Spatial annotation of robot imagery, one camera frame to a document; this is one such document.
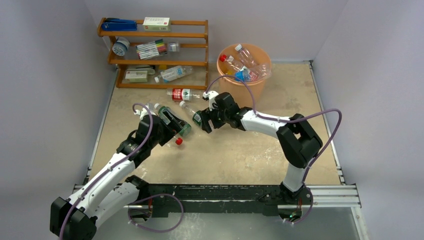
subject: small box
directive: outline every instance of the small box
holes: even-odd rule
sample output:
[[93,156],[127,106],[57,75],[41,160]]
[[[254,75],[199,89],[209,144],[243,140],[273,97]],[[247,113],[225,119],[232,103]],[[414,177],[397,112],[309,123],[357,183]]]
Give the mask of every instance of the small box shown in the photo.
[[165,71],[165,70],[167,70],[168,69],[168,66],[167,65],[159,65],[159,72],[161,72],[161,71]]
[[127,70],[125,73],[125,80],[130,83],[146,83],[147,75],[147,70]]
[[143,22],[145,31],[171,31],[169,17],[145,17]]

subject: blue stapler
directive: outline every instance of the blue stapler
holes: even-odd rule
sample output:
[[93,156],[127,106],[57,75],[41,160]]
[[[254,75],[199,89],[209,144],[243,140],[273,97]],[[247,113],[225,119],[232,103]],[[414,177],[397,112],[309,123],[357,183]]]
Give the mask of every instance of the blue stapler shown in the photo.
[[106,18],[101,24],[103,31],[136,31],[137,23],[133,20]]

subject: plastic bottle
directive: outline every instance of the plastic bottle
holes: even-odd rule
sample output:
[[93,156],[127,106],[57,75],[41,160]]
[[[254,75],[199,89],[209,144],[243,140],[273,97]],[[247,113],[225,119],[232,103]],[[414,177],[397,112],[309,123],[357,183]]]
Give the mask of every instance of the plastic bottle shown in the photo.
[[237,51],[238,58],[240,62],[244,64],[247,68],[253,68],[258,65],[255,61],[249,50],[243,47],[241,44],[235,46],[234,48]]
[[154,80],[156,81],[156,83],[159,83],[161,80],[163,80],[164,83],[169,83],[175,79],[179,79],[192,73],[192,66],[174,66],[164,71],[161,71],[158,76],[154,77]]
[[175,102],[187,101],[192,102],[202,98],[203,91],[188,88],[168,88],[166,94],[172,97]]
[[181,137],[173,136],[172,139],[175,140],[175,144],[178,145],[178,146],[180,146],[183,143],[183,140],[181,139]]
[[165,124],[175,130],[181,137],[184,138],[192,130],[192,126],[188,122],[182,120],[181,117],[171,110],[171,108],[156,103],[154,109],[156,109],[157,115]]
[[219,60],[225,64],[228,72],[237,73],[243,71],[243,69],[247,69],[243,63],[235,60],[231,55],[227,57],[225,54],[223,54],[219,57]]
[[193,120],[193,122],[202,127],[201,111],[194,106],[188,105],[185,101],[181,101],[179,106],[184,109],[185,113]]
[[257,65],[250,69],[244,69],[235,74],[235,76],[241,79],[245,83],[255,82],[258,80],[265,80],[271,77],[271,66],[268,63]]

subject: wooden shelf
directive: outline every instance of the wooden shelf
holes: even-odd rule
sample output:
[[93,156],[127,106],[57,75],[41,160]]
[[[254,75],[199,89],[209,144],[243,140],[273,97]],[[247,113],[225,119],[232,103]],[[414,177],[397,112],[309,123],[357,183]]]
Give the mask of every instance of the wooden shelf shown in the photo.
[[[189,20],[171,20],[171,25],[180,26],[204,26],[203,33],[192,33],[192,32],[163,32],[163,31],[104,31],[102,24],[106,18],[102,18],[98,27],[97,34],[99,37],[109,37],[110,39],[110,51],[107,57],[109,64],[116,64],[119,68],[119,73],[116,78],[117,88],[190,88],[205,90],[208,87],[209,82],[209,31],[208,31],[208,20],[204,21],[189,21]],[[144,20],[135,20],[140,25],[143,24]],[[205,57],[204,61],[186,61],[186,60],[140,60],[140,59],[123,59],[112,52],[112,46],[116,42],[117,37],[160,37],[160,38],[196,38],[205,39],[205,43],[180,43],[181,48],[204,48]],[[130,46],[136,46],[143,44],[142,42],[131,42]],[[170,65],[170,66],[199,66],[205,67],[205,82],[204,85],[171,85],[171,84],[145,84],[145,83],[122,83],[124,79],[124,73],[128,65]]]
[[200,66],[205,67],[208,63],[204,61],[173,61],[173,60],[127,60],[127,59],[111,59],[110,64],[118,65],[171,65],[171,66]]

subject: orange bucket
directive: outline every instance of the orange bucket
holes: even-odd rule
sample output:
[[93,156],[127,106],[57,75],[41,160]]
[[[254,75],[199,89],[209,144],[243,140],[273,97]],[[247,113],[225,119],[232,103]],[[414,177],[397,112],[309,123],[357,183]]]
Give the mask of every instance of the orange bucket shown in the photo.
[[[238,60],[237,52],[234,49],[237,44],[233,44],[231,46],[226,47],[224,50],[221,51],[219,56],[225,54],[227,56],[233,56],[235,59]],[[268,56],[268,54],[260,47],[248,44],[248,43],[242,43],[243,47],[247,48],[256,60],[258,64],[269,64],[271,66],[271,58]],[[219,60],[216,60],[216,68],[218,69],[218,72],[220,75],[224,75],[227,71],[227,68],[225,67],[225,64]],[[247,82],[246,84],[249,86],[250,90],[253,93],[255,101],[258,101],[261,97],[262,91],[264,90],[266,80],[258,80],[254,82]],[[230,77],[222,77],[219,79],[219,92],[224,93],[228,92],[231,94],[231,96],[234,98],[235,102],[238,104],[240,108],[242,107],[252,107],[252,97],[249,94],[248,89],[243,85],[243,83],[240,83],[233,78]]]

